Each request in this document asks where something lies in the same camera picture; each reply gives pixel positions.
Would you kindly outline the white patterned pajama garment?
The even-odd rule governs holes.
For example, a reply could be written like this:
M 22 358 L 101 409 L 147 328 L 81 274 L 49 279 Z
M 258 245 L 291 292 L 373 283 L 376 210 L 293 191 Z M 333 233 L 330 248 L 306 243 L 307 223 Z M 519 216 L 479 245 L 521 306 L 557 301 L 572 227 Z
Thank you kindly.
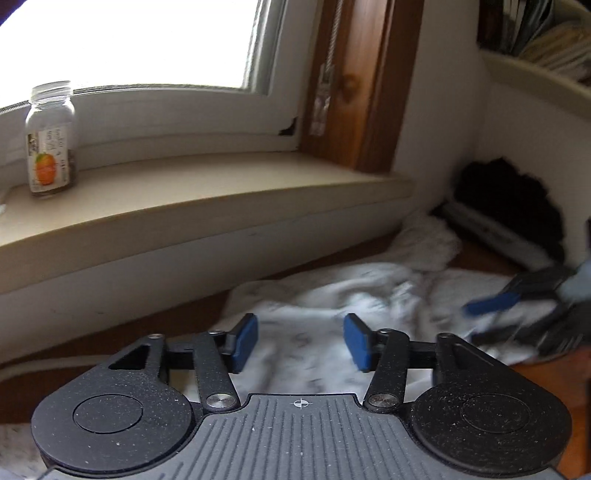
M 443 221 L 414 214 L 382 254 L 236 287 L 216 329 L 231 329 L 246 313 L 259 319 L 259 341 L 245 370 L 232 378 L 239 397 L 363 396 L 370 374 L 356 368 L 342 337 L 349 313 L 374 330 L 393 328 L 432 342 L 442 332 L 468 338 L 493 326 L 528 325 L 551 312 L 553 302 L 531 301 L 505 313 L 466 317 L 466 303 L 499 292 L 509 280 L 451 268 L 461 250 L 460 239 Z

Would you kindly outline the grey folded clothes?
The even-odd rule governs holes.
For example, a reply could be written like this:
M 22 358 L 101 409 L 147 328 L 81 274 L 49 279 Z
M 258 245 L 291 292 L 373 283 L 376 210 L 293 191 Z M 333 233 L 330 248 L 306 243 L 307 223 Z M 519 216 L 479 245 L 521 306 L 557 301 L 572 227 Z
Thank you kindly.
M 563 259 L 552 256 L 541 246 L 523 239 L 477 211 L 456 201 L 446 200 L 434 211 L 456 234 L 470 242 L 503 257 L 507 262 L 525 271 L 538 271 L 558 267 Z

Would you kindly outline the black clothes pile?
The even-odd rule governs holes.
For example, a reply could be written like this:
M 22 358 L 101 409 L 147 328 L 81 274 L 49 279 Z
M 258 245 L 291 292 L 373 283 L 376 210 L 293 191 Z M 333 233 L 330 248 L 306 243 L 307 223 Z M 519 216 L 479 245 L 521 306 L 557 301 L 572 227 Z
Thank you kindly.
M 452 181 L 453 199 L 565 263 L 560 208 L 541 180 L 520 172 L 504 157 L 472 161 Z

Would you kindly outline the books on shelf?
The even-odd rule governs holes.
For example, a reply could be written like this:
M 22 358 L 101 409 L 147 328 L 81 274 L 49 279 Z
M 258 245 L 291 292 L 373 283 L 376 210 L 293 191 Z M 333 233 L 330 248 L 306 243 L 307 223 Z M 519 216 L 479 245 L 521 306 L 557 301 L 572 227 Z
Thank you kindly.
M 590 3 L 481 0 L 477 44 L 590 84 Z

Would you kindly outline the glass jar orange label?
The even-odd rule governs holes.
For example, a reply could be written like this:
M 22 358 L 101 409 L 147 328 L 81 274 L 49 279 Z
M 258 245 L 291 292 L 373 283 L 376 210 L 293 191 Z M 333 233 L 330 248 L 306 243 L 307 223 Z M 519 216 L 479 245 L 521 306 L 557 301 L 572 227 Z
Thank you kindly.
M 75 109 L 69 81 L 32 89 L 25 120 L 27 174 L 30 192 L 47 197 L 74 186 L 77 180 Z

